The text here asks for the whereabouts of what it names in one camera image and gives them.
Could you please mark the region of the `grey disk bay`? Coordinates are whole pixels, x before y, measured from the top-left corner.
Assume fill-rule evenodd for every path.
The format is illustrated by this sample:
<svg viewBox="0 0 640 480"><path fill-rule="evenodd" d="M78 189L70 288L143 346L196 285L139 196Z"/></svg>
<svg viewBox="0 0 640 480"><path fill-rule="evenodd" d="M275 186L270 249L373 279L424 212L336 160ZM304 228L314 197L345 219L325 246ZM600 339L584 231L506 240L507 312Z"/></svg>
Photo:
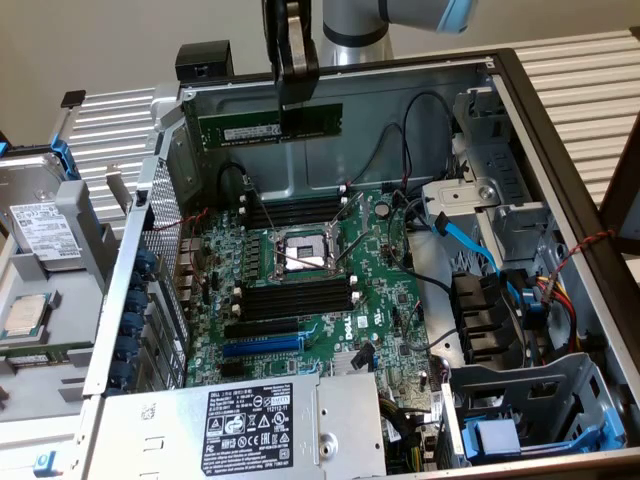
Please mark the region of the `grey disk bay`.
<svg viewBox="0 0 640 480"><path fill-rule="evenodd" d="M442 385L436 465L456 469L507 463L472 465L465 458L461 432L474 419L513 419L521 444L531 446L569 440L600 424L611 407L617 411L599 368L585 353L513 370L454 368Z"/></svg>

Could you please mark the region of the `silver CPU chip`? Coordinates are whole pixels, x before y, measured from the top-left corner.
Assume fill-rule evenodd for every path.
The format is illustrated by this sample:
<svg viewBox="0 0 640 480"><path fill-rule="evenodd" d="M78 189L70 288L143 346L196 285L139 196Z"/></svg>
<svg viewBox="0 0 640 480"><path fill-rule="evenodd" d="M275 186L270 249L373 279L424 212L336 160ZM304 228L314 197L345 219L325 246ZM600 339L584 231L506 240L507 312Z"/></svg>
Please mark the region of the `silver CPU chip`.
<svg viewBox="0 0 640 480"><path fill-rule="evenodd" d="M44 320L49 300L49 294L17 297L0 329L0 340L35 336Z"/></svg>

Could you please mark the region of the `green RAM stick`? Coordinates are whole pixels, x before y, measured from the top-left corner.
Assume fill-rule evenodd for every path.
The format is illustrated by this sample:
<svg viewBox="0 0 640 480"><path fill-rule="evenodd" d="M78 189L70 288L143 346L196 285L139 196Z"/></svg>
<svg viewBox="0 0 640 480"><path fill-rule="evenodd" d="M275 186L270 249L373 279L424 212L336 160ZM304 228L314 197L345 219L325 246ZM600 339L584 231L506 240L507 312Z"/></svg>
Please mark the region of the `green RAM stick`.
<svg viewBox="0 0 640 480"><path fill-rule="evenodd" d="M0 358L6 359L15 367L50 366L69 362L68 355L59 350L5 350L0 351Z"/></svg>
<svg viewBox="0 0 640 480"><path fill-rule="evenodd" d="M342 104L324 104L200 117L198 126L203 148L213 150L339 136L342 118Z"/></svg>

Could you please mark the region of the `grey plastic parts rack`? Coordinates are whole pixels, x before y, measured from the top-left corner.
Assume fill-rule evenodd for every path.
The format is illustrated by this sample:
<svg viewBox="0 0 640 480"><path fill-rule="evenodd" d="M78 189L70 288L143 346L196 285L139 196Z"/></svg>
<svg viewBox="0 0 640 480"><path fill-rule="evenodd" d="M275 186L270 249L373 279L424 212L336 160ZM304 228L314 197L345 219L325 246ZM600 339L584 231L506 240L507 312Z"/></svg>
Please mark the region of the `grey plastic parts rack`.
<svg viewBox="0 0 640 480"><path fill-rule="evenodd" d="M63 182L55 204L72 229L83 267L48 272L35 254L22 253L15 239L7 242L0 255L0 329L17 297L49 294L50 300L38 333L0 340L0 351L59 350L69 362L15 367L0 358L0 437L26 422L73 418L83 403L117 241L111 227L97 219L84 181Z"/></svg>

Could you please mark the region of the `blue disk caddy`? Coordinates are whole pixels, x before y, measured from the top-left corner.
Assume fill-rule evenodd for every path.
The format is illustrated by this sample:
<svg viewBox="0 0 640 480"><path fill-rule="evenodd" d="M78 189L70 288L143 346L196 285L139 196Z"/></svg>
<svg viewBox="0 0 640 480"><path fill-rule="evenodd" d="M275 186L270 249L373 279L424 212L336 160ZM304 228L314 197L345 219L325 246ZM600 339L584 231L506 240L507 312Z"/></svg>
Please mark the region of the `blue disk caddy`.
<svg viewBox="0 0 640 480"><path fill-rule="evenodd" d="M569 440L523 446L513 419L474 419L461 435L465 458L472 465L611 451L626 445L624 426L613 407L604 411L600 424L587 426Z"/></svg>

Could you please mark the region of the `silver power supply with label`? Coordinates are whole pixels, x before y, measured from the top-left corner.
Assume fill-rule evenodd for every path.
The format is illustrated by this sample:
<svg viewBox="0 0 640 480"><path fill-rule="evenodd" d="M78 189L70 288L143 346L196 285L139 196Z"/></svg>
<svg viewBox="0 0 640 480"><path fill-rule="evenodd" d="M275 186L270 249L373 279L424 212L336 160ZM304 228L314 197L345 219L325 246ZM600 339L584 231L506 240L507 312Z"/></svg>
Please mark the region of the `silver power supply with label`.
<svg viewBox="0 0 640 480"><path fill-rule="evenodd" d="M371 374L107 399L89 480L364 480L386 474Z"/></svg>

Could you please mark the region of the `silver CPU socket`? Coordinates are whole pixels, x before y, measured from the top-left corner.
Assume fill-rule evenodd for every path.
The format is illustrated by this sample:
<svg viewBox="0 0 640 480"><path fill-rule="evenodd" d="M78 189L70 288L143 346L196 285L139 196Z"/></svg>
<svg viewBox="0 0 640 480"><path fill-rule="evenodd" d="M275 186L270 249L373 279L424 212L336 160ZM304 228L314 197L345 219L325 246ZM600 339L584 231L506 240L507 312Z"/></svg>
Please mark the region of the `silver CPU socket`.
<svg viewBox="0 0 640 480"><path fill-rule="evenodd" d="M343 240L337 221L274 228L268 235L273 283L329 280L343 276Z"/></svg>

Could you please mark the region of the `hard disk in blue caddy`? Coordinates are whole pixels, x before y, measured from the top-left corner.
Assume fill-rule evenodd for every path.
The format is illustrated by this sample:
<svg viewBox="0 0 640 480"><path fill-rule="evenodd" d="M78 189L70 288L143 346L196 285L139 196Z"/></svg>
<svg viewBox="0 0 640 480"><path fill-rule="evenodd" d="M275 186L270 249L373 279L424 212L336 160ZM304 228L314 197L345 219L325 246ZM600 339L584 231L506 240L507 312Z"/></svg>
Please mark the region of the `hard disk in blue caddy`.
<svg viewBox="0 0 640 480"><path fill-rule="evenodd" d="M55 204L61 184L80 175L63 140L13 146L0 140L0 221L22 253L33 253L48 272L83 267L68 221Z"/></svg>

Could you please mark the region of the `black angled plug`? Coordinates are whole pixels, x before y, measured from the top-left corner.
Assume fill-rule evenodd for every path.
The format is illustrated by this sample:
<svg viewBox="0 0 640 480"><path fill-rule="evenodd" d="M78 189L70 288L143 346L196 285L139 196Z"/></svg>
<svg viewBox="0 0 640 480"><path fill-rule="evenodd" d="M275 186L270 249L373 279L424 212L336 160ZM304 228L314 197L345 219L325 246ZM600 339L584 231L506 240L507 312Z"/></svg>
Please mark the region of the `black angled plug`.
<svg viewBox="0 0 640 480"><path fill-rule="evenodd" d="M374 372L376 368L376 350L370 342L365 342L350 361L353 371L365 369Z"/></svg>

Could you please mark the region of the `open black silver PC case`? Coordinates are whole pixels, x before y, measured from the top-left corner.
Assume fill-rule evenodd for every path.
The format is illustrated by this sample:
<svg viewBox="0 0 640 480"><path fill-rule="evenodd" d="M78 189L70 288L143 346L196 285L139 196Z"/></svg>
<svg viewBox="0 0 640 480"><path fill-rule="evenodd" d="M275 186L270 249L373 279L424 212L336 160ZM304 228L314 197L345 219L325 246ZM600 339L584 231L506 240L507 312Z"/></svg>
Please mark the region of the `open black silver PC case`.
<svg viewBox="0 0 640 480"><path fill-rule="evenodd" d="M454 179L455 98L489 87L504 104L531 197L549 208L539 253L499 264L443 213L432 218L423 188ZM364 480L640 480L640 289L616 250L620 229L608 227L512 52L383 62L326 69L301 107L342 104L339 136L205 150L198 119L278 110L274 88L258 78L180 90L159 118L159 139L145 160L102 313L97 356L85 390L87 413L77 435L74 480L89 480L89 461L110 397L193 388L187 385L192 340L185 313L181 247L217 212L252 211L262 200L339 197L354 205L368 191L391 197L409 256L397 267L418 285L427 341L418 351L435 370L431 412L410 414L377 389L386 474ZM132 279L139 248L157 256L152 280ZM451 306L455 272L496 274L522 341L522 366L547 365L585 353L597 365L625 427L623 449L440 469L436 465L442 385L465 363ZM147 289L139 338L137 384L109 387L121 336L125 296Z"/></svg>

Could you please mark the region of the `long black expansion slot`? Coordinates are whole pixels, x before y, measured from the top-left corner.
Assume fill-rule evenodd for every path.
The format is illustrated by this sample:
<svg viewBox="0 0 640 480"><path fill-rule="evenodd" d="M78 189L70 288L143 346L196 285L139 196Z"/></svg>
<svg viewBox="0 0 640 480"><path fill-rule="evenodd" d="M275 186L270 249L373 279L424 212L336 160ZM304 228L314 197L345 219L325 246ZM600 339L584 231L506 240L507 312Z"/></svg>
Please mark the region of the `long black expansion slot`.
<svg viewBox="0 0 640 480"><path fill-rule="evenodd" d="M242 339L253 337L267 337L297 333L299 322L297 319L275 319L256 322L240 322L224 327L226 339Z"/></svg>

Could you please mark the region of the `silver disk bay cage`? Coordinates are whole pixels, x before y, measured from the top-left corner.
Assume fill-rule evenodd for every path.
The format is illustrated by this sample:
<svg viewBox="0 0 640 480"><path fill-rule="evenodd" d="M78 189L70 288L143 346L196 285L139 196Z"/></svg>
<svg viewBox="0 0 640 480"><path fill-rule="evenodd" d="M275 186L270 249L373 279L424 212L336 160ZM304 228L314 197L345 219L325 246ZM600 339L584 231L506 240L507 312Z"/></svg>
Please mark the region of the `silver disk bay cage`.
<svg viewBox="0 0 640 480"><path fill-rule="evenodd" d="M518 162L519 139L499 94L489 88L456 96L454 179L423 188L430 217L445 214L474 240L482 240L499 264L526 262L539 253L549 208L531 197Z"/></svg>

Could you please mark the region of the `thin metal locking lever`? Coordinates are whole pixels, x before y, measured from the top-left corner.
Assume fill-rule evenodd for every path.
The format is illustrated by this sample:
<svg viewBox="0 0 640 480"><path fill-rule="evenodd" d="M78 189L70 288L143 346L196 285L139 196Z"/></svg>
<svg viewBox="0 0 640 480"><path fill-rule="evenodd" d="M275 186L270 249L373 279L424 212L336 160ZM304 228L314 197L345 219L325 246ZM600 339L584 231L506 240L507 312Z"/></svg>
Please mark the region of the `thin metal locking lever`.
<svg viewBox="0 0 640 480"><path fill-rule="evenodd" d="M336 262L340 263L342 260L345 260L351 252L361 243L361 241L369 234L370 228L367 223L362 224L362 232L358 235L358 237L349 244L339 255Z"/></svg>
<svg viewBox="0 0 640 480"><path fill-rule="evenodd" d="M251 190L253 191L253 193L254 193L254 195L256 197L256 200L257 200L258 204L260 205L260 207L261 207L266 219L268 220L268 223L269 223L269 225L271 227L271 230L272 230L272 239L275 241L275 240L277 240L277 237L278 237L278 230L277 230L276 226L273 223L273 220L272 220L272 218L271 218L271 216L270 216L270 214L269 214L269 212L268 212L268 210L266 208L266 205L264 204L264 202L262 200L261 194L260 194L259 190L257 189L256 185L253 182L250 182L250 186L251 186Z"/></svg>

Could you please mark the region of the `silver chipset heatsink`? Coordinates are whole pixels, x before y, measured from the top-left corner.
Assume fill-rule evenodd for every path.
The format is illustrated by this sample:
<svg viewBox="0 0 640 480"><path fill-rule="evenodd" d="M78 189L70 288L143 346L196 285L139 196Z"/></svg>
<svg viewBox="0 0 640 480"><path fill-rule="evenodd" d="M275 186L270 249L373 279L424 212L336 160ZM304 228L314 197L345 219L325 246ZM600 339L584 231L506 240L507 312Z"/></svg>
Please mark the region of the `silver chipset heatsink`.
<svg viewBox="0 0 640 480"><path fill-rule="evenodd" d="M331 360L329 374L331 376L343 376L369 372L372 367L369 365L368 359L364 359L360 367L355 367L355 361L358 354L359 351L343 351L335 353Z"/></svg>

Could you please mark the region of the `black box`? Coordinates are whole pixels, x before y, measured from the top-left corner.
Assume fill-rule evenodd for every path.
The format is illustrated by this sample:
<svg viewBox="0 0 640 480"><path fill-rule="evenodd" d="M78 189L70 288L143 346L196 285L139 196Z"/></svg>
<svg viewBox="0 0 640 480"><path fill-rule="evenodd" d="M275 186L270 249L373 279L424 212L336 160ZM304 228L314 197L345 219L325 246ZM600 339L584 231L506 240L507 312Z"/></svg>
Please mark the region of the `black box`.
<svg viewBox="0 0 640 480"><path fill-rule="evenodd" d="M183 44L174 62L182 86L209 82L235 75L229 40Z"/></svg>

